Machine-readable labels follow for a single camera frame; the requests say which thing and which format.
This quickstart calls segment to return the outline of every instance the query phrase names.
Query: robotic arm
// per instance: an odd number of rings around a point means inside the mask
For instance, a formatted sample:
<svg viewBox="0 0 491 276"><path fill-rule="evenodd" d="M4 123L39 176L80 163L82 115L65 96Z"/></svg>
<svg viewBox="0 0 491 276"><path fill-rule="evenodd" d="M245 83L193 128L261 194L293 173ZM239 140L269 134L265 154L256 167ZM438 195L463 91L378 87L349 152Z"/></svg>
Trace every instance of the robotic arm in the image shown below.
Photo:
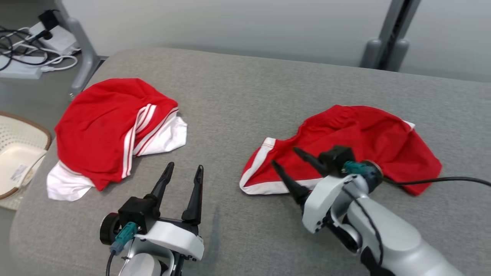
<svg viewBox="0 0 491 276"><path fill-rule="evenodd" d="M152 192L144 198L130 197L118 210L108 214L101 225L100 240L110 245L111 258L123 247L128 255L120 276L180 276L185 260L201 260L204 252L198 235L203 197L203 166L194 177L188 208L181 220L160 217L160 204L170 182L170 162Z"/></svg>
<svg viewBox="0 0 491 276"><path fill-rule="evenodd" d="M370 162L355 162L350 148L336 146L318 158L295 148L323 177L310 191L272 165L302 208L311 233L327 227L373 276L463 276L412 225L368 197L382 171Z"/></svg>

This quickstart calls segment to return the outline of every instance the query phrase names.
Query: basket rim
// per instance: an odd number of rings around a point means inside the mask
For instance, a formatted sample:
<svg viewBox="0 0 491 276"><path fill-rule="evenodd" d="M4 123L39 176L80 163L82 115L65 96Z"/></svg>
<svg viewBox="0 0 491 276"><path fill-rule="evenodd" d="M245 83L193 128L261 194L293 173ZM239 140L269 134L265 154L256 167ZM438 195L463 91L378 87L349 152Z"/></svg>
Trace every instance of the basket rim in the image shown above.
<svg viewBox="0 0 491 276"><path fill-rule="evenodd" d="M26 124L29 124L37 129L39 129L40 131L44 132L44 134L46 134L47 138L48 138L48 142L46 143L46 147L44 148L45 150L48 150L51 146L51 143L53 142L53 139L51 137L51 133L49 130L47 130L46 128L42 127L41 125L29 120L29 119L26 119L24 117L20 117L20 116L17 116L15 114L11 114L11 113L7 113L7 112L3 112L3 111L0 111L0 116L5 116L5 117L10 117L12 119L16 119L16 120L19 120L19 121L22 121Z"/></svg>

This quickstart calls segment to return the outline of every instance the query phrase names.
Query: white cable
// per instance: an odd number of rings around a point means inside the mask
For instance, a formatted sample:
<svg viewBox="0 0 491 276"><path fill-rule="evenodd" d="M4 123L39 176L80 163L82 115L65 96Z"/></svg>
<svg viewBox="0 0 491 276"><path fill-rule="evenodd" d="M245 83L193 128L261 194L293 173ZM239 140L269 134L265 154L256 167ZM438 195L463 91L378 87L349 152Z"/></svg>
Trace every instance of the white cable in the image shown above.
<svg viewBox="0 0 491 276"><path fill-rule="evenodd" d="M31 46L31 45L21 44L21 46L22 47L26 47L26 48L37 50L36 47ZM46 62L44 64L38 65L38 66L42 66L41 67L41 71L43 71L43 72L52 72L52 71L60 71L60 70L70 69L70 68L72 68L73 66L75 66L79 62L79 60L76 57L72 56L72 55L62 55L60 52L57 52L55 50L51 50L51 49L48 49L48 48L40 48L40 49L43 50L43 51L46 51L46 52L50 52L50 53L54 53L54 54L59 55L58 57L56 57L56 58L54 58L54 59L52 59L52 60L50 60L50 61L48 61L48 62ZM72 63L72 64L70 64L70 65L68 65L66 67L61 67L61 68L55 68L55 67L51 67L51 66L46 66L46 65L49 65L49 64L59 64L65 58L71 58L71 59L73 59L74 60L74 63Z"/></svg>
<svg viewBox="0 0 491 276"><path fill-rule="evenodd" d="M70 65L68 65L68 66L66 66L66 67L61 67L61 68L56 68L56 67L52 67L52 66L45 66L46 64L55 64L55 63L54 63L54 61L55 61L56 59L63 60L64 58L71 58L71 59L73 59L75 62L74 62L74 63L72 63L72 64L70 64ZM53 60L50 60L50 61L46 62L45 64L43 64L44 66L43 66L43 67L41 67L41 71L42 71L42 72L52 72L52 71L66 70L66 69L70 69L70 68L72 68L72 67L73 67L73 66L75 66L75 65L76 65L78 62L79 62L79 60L78 60L76 57L72 56L72 55L61 55L61 56L59 56L59 57L57 57L57 58L55 58L55 59L53 59Z"/></svg>
<svg viewBox="0 0 491 276"><path fill-rule="evenodd" d="M7 37L12 36L12 35L14 35L15 33L19 32L19 31L21 31L21 30L24 30L24 29L30 30L30 28L29 28L29 27L23 27L23 28L18 29L16 32L12 32L12 33L8 34L8 35L7 35ZM70 69L70 68L72 68L73 66L75 66L75 65L76 65L76 64L79 62L79 60L78 60L76 57L72 56L72 55L63 55L63 54L62 54L62 53L60 53L60 52L57 52L57 51L54 51L54 50L51 50L51 49L48 49L48 48L38 48L38 47L34 47L34 46L32 46L32 45L24 44L24 42L26 42L26 41L28 41L28 40L32 39L33 37L34 37L34 36L27 36L27 37L26 37L24 40L19 41L19 42L16 42L15 44L13 44L13 45L12 45L12 47L13 47L13 49L15 49L15 48L17 48L17 47L25 47L25 48L29 48L29 49L31 49L30 51L28 51L28 52L26 53L26 55L27 55L27 54L30 54L30 53L32 53L32 52L34 52L34 51L37 51L37 50L41 49L41 50L43 50L43 51L44 51L44 58L45 58L45 59L47 59L47 58L48 58L48 54L47 54L46 52L50 52L50 53L57 54L57 55L58 55L58 57L56 57L56 58L54 58L54 59L52 59L52 60L50 60L50 61L47 61L47 62L46 62L46 63L44 63L44 64L40 64L40 65L38 65L38 66L42 66L42 67L41 67L41 71L42 71L42 72L52 72L52 71L61 71L61 70ZM79 49L79 48L72 48L72 50L73 50L73 51L75 51L75 52L77 52L77 51L80 51L81 49ZM10 53L10 52L11 52L11 51L6 51L6 52L3 52L3 54L8 54L8 53ZM56 68L56 67L52 67L52 66L48 66L49 64L59 64L59 63L61 63L61 62L62 62L62 61L65 59L65 58L70 58L70 59L73 59L73 60L74 60L74 62L73 62L72 64L68 65L68 66L65 66L65 67L60 67L60 68Z"/></svg>

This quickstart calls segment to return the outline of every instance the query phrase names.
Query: white basket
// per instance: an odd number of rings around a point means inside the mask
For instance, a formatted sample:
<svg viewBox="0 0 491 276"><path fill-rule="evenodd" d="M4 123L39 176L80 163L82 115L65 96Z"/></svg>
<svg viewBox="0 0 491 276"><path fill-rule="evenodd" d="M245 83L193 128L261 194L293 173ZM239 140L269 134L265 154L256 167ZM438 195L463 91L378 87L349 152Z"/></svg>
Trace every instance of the white basket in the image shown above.
<svg viewBox="0 0 491 276"><path fill-rule="evenodd" d="M45 128L0 112L0 207L17 210L50 145Z"/></svg>

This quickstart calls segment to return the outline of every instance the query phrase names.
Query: label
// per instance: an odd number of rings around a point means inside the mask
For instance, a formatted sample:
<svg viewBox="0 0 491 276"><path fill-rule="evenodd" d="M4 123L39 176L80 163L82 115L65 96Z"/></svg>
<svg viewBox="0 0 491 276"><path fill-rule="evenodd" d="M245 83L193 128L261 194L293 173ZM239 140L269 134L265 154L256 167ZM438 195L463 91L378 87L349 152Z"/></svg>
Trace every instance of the label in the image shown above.
<svg viewBox="0 0 491 276"><path fill-rule="evenodd" d="M24 173L24 171L27 169L27 165L24 165L24 164L21 164L17 170L15 170L14 174L12 174L12 176L10 177L10 180L12 181L15 181L17 183L19 183L20 179L21 179L21 176L22 174Z"/></svg>

